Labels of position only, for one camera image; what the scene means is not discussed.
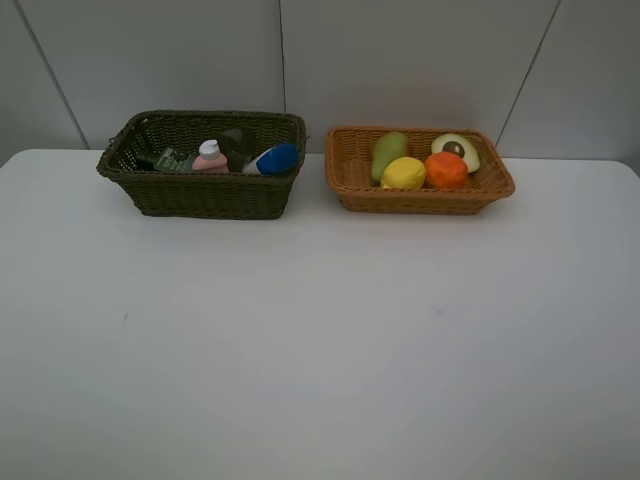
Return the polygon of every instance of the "wicker basket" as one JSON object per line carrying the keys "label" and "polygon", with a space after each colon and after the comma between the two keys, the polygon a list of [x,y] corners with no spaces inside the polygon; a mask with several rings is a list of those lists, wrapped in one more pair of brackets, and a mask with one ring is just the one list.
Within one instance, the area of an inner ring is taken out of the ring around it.
{"label": "wicker basket", "polygon": [[[478,150],[480,169],[459,189],[383,189],[372,186],[371,152],[378,138],[399,131],[409,137],[412,156],[424,160],[431,143],[445,133],[459,133]],[[491,141],[475,130],[339,127],[326,139],[326,175],[342,204],[356,212],[471,215],[515,191],[511,175]]]}
{"label": "wicker basket", "polygon": [[[281,143],[298,147],[295,168],[285,175],[163,173],[138,169],[136,155],[167,147],[196,153],[200,144],[242,126],[256,139],[257,155]],[[133,117],[102,154],[100,175],[116,182],[145,215],[272,219],[282,215],[304,161],[306,131],[295,115],[259,112],[152,111]]]}

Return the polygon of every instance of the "white wall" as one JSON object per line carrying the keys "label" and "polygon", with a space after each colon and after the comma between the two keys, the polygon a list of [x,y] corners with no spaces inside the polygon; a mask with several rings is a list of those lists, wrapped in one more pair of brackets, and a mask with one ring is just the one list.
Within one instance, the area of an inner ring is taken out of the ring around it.
{"label": "white wall", "polygon": [[152,109],[283,111],[277,0],[21,0],[92,148]]}
{"label": "white wall", "polygon": [[282,0],[287,108],[336,124],[497,139],[557,0]]}
{"label": "white wall", "polygon": [[29,148],[84,148],[11,0],[0,0],[0,72],[0,166]]}
{"label": "white wall", "polygon": [[637,0],[564,0],[500,152],[621,160],[640,173],[638,18]]}

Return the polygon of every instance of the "green pear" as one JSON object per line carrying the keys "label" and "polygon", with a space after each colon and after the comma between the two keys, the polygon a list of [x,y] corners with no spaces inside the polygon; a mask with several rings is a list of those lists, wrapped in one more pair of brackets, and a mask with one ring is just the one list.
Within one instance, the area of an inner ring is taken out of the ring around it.
{"label": "green pear", "polygon": [[373,146],[371,178],[375,185],[380,183],[384,170],[391,162],[409,155],[409,139],[404,133],[389,132],[378,139]]}

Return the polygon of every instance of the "white table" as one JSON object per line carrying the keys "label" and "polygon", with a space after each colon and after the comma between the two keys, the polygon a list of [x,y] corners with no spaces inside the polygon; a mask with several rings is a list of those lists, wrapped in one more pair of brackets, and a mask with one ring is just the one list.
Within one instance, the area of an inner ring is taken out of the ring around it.
{"label": "white table", "polygon": [[509,160],[475,217],[142,216],[99,152],[0,169],[0,478],[640,478],[640,181]]}

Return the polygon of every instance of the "orange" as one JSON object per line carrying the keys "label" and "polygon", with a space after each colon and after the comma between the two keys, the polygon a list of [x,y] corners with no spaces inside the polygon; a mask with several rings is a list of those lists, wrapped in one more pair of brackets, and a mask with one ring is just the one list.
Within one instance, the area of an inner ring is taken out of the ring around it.
{"label": "orange", "polygon": [[467,182],[467,164],[455,153],[434,153],[424,162],[427,184],[435,188],[460,188]]}

